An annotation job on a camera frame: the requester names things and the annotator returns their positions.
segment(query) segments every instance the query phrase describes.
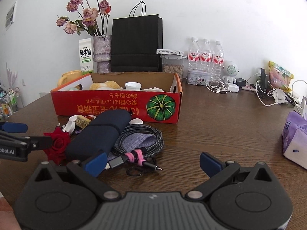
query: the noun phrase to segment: tissue box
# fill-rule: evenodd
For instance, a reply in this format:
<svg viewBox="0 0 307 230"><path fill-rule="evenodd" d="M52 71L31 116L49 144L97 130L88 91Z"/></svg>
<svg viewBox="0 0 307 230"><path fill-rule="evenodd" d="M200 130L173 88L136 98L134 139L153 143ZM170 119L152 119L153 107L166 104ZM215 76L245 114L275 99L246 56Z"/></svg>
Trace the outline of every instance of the tissue box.
<svg viewBox="0 0 307 230"><path fill-rule="evenodd" d="M282 131L283 155L307 169L307 120L290 112Z"/></svg>
<svg viewBox="0 0 307 230"><path fill-rule="evenodd" d="M89 91L96 82L113 80L125 88L126 82L138 82L141 89L158 87L163 92L148 91ZM81 91L68 91L79 86ZM51 91L58 116L98 115L107 110L125 109L132 118L145 122L178 123L182 87L176 73L123 72L89 73Z"/></svg>

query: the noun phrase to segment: white wall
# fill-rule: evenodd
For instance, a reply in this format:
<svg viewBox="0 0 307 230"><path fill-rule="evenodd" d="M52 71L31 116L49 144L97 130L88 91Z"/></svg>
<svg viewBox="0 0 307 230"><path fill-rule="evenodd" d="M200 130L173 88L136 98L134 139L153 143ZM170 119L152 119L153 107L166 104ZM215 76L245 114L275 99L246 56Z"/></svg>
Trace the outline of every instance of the white wall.
<svg viewBox="0 0 307 230"><path fill-rule="evenodd" d="M5 30L7 11L16 0L0 1L0 78L7 85L5 63L18 71L16 86L25 104L56 86L62 73L79 69L78 40L56 26L57 15L68 13L69 0L18 0L16 21ZM128 16L139 0L108 0L111 17ZM164 48L186 50L190 37L220 40L225 59L235 61L237 77L248 78L272 60L307 80L306 0L144 0L147 14L163 18ZM112 20L108 33L111 34ZM24 79L26 86L21 85ZM307 86L295 89L306 95Z"/></svg>

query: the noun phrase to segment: sunflower seeds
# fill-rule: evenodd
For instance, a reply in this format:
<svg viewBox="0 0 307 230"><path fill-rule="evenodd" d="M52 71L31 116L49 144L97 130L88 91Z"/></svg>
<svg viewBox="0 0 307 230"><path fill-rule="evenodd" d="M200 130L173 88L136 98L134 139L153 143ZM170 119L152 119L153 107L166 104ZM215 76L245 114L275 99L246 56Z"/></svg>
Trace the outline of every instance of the sunflower seeds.
<svg viewBox="0 0 307 230"><path fill-rule="evenodd" d="M164 65L163 66L164 73L177 73L180 81L183 78L183 65Z"/></svg>

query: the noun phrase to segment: purple tissue package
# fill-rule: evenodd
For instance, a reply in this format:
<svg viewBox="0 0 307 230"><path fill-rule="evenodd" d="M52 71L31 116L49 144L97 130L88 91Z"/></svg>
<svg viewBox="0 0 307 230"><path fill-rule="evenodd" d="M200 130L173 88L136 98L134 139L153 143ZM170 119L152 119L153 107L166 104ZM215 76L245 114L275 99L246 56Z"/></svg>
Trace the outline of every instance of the purple tissue package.
<svg viewBox="0 0 307 230"><path fill-rule="evenodd" d="M282 140L284 156L307 169L307 120L297 112L290 112Z"/></svg>

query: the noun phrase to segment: red box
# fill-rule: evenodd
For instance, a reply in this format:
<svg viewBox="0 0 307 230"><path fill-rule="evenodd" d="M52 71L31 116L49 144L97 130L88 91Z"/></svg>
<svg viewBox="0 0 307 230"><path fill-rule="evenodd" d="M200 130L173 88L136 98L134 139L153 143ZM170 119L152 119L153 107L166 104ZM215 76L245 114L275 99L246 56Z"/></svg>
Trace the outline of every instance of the red box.
<svg viewBox="0 0 307 230"><path fill-rule="evenodd" d="M163 92L89 91L91 84L108 80L123 88L125 83L133 81L141 83L141 89L158 87ZM73 87L79 87L81 91L68 91ZM133 112L132 118L145 122L178 123L182 87L176 73L89 73L53 89L51 96L59 116L98 115L106 110L125 109Z"/></svg>

